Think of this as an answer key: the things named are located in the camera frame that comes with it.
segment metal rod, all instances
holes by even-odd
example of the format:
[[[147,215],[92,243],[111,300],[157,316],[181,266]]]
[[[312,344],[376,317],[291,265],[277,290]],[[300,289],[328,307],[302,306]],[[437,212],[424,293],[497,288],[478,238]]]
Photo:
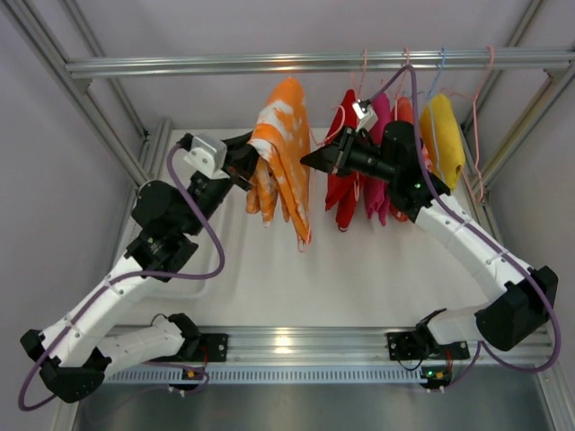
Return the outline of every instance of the metal rod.
[[[536,16],[542,11],[545,3],[546,0],[531,0],[531,2],[527,5],[526,10],[521,15],[521,18],[517,23],[517,26],[511,33],[511,36],[509,37],[509,40],[506,44],[507,47],[519,46],[519,44],[525,38],[527,32],[535,22]],[[482,92],[477,98],[476,106],[478,114],[485,105],[485,102],[490,98],[491,93],[493,92],[493,89],[495,88],[495,85],[501,78],[502,74],[503,70],[494,70],[489,74],[487,80],[485,81],[485,84],[483,85]],[[469,133],[472,125],[473,125],[473,110],[469,110],[469,113],[467,114],[467,116],[465,117],[465,121],[463,122],[464,134],[467,135],[467,133]]]
[[[78,112],[111,149],[132,181],[138,186],[144,184],[147,181],[144,168],[118,138],[103,111],[94,102],[93,96],[89,92],[82,92],[66,71],[66,53],[55,43],[55,38],[35,7],[27,0],[2,0],[0,5]]]
[[[100,45],[100,42],[96,39],[96,36],[94,35],[88,20],[85,18],[82,10],[78,6],[78,3],[75,0],[60,0],[60,3],[68,15],[68,18],[82,36],[84,44],[88,51],[90,51],[90,54],[95,57],[106,57],[104,50],[102,49],[102,45]],[[121,83],[117,79],[110,79],[110,86],[112,92],[118,100],[119,105],[126,112],[126,115],[132,122],[132,126],[136,132],[142,139],[146,138],[146,128],[144,127],[140,117],[137,115],[137,112],[129,100],[129,97]]]
[[[516,121],[515,124],[517,126],[512,128],[503,139],[503,142],[499,145],[499,151],[483,167],[483,186],[486,189],[491,187],[491,184],[497,179],[511,156],[526,142],[529,134],[559,99],[574,77],[575,63],[567,69],[565,75],[557,84],[552,84],[551,80],[544,84],[542,90],[534,97],[527,110]],[[476,180],[473,184],[473,190],[477,192],[478,188],[479,181]]]
[[[412,51],[410,63],[417,69],[435,70],[443,55],[440,50]],[[490,61],[486,48],[449,50],[445,69],[484,69]],[[497,48],[496,70],[519,68],[566,68],[575,59],[572,47]],[[394,70],[407,60],[403,51],[367,54],[367,70]],[[363,53],[258,54],[204,57],[85,58],[72,59],[66,69],[76,79],[126,76],[240,75],[310,72],[349,72],[358,70]]]

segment pink garment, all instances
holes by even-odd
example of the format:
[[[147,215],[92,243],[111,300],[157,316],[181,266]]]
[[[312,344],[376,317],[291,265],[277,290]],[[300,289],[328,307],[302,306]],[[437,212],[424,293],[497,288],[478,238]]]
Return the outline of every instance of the pink garment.
[[[391,106],[387,96],[382,93],[371,102],[377,114],[377,123],[369,130],[369,135],[378,146],[382,143],[384,129],[392,120]],[[387,183],[375,178],[367,178],[363,188],[363,197],[366,201],[367,218],[371,219],[374,213],[379,215],[379,223],[385,226],[385,218],[389,212],[391,201],[386,196]]]

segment hanging clothes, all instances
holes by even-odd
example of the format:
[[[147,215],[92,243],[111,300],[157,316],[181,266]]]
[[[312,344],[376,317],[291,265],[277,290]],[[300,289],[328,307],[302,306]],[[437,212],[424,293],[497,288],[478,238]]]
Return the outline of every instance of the hanging clothes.
[[[465,154],[461,131],[445,94],[438,94],[425,105],[420,129],[433,164],[432,172],[453,190],[465,165]]]
[[[358,125],[358,117],[351,107],[351,104],[355,100],[355,92],[353,90],[347,90],[341,101],[341,107],[345,113],[343,125],[351,128],[355,128]],[[341,124],[342,115],[341,110],[338,110],[326,136],[332,135],[338,129]],[[364,182],[365,176],[356,173],[348,175],[347,177],[328,175],[325,211],[329,211],[335,204],[338,204],[335,221],[338,228],[343,232],[348,229],[358,204],[356,200],[356,190],[354,188],[359,187],[361,189]]]
[[[397,100],[397,119],[399,121],[407,121],[413,124],[413,107],[410,100],[407,97],[401,97]],[[429,152],[427,147],[424,145],[423,148],[423,158],[425,159],[425,166],[428,171],[433,171],[433,163],[429,159]],[[393,204],[389,207],[389,212],[394,217],[395,220],[399,222],[407,222],[409,220],[408,216],[401,211],[399,211]]]
[[[374,144],[380,146],[382,144],[384,129],[392,120],[391,105],[385,93],[382,93],[374,101],[371,102],[374,111],[377,114],[377,123],[369,130],[369,135],[374,141]],[[364,187],[364,200],[366,204],[367,218],[377,213],[379,223],[382,226],[386,225],[386,217],[389,211],[390,200],[386,196],[387,183],[376,178],[367,178]]]
[[[295,78],[282,81],[261,110],[249,141],[260,155],[247,195],[246,211],[273,220],[278,196],[286,222],[291,218],[300,244],[309,233],[309,168],[299,160],[310,152],[305,93]]]

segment gray floor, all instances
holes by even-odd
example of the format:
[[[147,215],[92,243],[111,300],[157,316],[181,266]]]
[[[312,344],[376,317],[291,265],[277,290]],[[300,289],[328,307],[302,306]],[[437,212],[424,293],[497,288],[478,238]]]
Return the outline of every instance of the gray floor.
[[[188,430],[537,430],[553,429],[537,380],[477,367],[452,391],[426,394],[392,385],[213,385],[182,399],[142,386],[103,386],[83,403],[75,431]]]

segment orange tie-dye shirt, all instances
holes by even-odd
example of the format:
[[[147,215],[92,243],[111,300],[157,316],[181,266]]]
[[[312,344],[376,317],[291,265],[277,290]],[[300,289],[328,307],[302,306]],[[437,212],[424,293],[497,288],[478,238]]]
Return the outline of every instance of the orange tie-dye shirt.
[[[309,232],[309,168],[299,160],[310,152],[305,93],[295,78],[281,82],[260,112],[250,144],[260,160],[252,176],[246,211],[261,211],[269,226],[278,202],[284,220],[291,218],[300,243],[311,241]]]

